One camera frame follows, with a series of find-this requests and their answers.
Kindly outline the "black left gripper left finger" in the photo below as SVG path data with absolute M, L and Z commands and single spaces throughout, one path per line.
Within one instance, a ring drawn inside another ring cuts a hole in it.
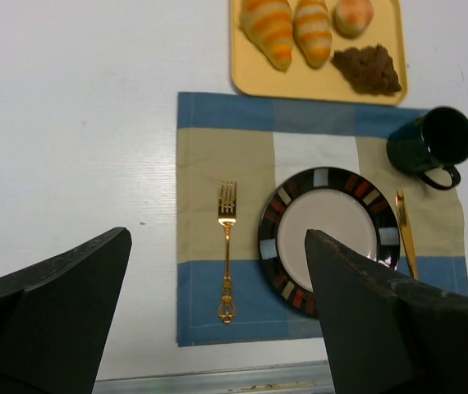
M 0 277 L 0 393 L 92 392 L 131 246 L 115 227 Z

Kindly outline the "gold knife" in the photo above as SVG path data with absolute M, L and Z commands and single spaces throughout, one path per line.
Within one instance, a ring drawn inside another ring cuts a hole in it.
M 397 220 L 402 244 L 406 253 L 407 265 L 412 278 L 419 280 L 418 264 L 416 261 L 415 244 L 411 230 L 411 224 L 406 208 L 406 199 L 403 189 L 398 189 L 395 205 L 397 209 Z

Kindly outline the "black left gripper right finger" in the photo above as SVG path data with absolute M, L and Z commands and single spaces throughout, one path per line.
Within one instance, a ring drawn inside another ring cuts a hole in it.
M 338 393 L 468 393 L 468 296 L 417 281 L 320 230 L 305 235 Z

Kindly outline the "gold fork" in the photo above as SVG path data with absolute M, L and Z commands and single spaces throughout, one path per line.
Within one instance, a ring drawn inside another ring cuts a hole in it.
M 231 232 L 236 224 L 236 197 L 237 183 L 235 181 L 223 182 L 218 194 L 218 223 L 223 228 L 225 238 L 225 271 L 218 317 L 226 325 L 231 324 L 236 317 L 236 306 L 232 297 L 230 260 Z

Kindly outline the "brown chocolate croissant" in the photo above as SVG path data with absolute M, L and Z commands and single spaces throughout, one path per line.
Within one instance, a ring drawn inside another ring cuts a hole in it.
M 393 59 L 383 45 L 335 51 L 332 64 L 357 93 L 390 96 L 401 91 Z

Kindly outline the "large striped croissant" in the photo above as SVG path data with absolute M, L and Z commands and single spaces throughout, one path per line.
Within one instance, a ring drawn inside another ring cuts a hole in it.
M 292 61 L 292 10 L 286 0 L 241 2 L 241 29 L 275 69 L 286 72 Z

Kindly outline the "dark green mug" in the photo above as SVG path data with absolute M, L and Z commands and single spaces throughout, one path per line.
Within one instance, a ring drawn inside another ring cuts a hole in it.
M 468 118 L 451 107 L 437 107 L 394 131 L 386 152 L 399 172 L 416 176 L 435 190 L 450 190 L 461 182 L 456 165 L 468 159 Z M 447 186 L 426 175 L 441 168 L 451 179 Z

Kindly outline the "blue beige checked placemat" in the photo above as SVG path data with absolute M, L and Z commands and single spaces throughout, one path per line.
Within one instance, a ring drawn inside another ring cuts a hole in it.
M 201 346 L 319 337 L 319 322 L 292 306 L 303 291 L 273 289 L 259 261 L 257 231 L 268 198 L 287 178 L 337 167 L 374 186 L 368 203 L 408 200 L 421 279 L 468 295 L 464 215 L 454 190 L 403 176 L 385 152 L 388 136 L 417 109 L 238 95 L 181 93 L 177 114 L 177 344 Z M 223 181 L 238 184 L 232 245 L 236 317 L 218 317 L 224 241 L 217 221 Z

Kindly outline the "round orange bun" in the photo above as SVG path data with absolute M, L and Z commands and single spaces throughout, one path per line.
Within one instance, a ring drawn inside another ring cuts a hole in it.
M 374 17 L 370 0 L 340 0 L 333 10 L 338 30 L 346 37 L 360 36 L 369 27 Z

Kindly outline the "dark rimmed ceramic plate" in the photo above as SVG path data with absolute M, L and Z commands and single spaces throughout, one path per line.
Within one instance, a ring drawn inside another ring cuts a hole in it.
M 401 246 L 388 200 L 364 177 L 314 167 L 289 177 L 269 197 L 258 226 L 264 273 L 289 306 L 317 317 L 305 254 L 305 233 L 321 230 L 358 254 L 397 269 Z

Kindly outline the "small striped croissant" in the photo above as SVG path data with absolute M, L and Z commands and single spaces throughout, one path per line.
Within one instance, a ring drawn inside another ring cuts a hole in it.
M 322 67 L 330 57 L 333 44 L 326 2 L 299 1 L 293 19 L 293 33 L 308 65 L 313 69 Z

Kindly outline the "yellow plastic tray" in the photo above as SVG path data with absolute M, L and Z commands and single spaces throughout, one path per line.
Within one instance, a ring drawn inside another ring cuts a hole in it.
M 311 99 L 348 103 L 367 103 L 397 106 L 408 91 L 406 51 L 398 1 L 374 1 L 374 17 L 363 34 L 347 38 L 331 24 L 332 50 L 384 46 L 393 60 L 401 91 L 391 96 L 361 94 L 351 87 L 342 73 L 328 63 L 315 70 L 306 62 L 298 46 L 292 50 L 288 71 L 276 70 L 268 59 L 249 41 L 240 27 L 241 1 L 230 2 L 231 77 L 233 84 L 244 94 L 285 99 Z

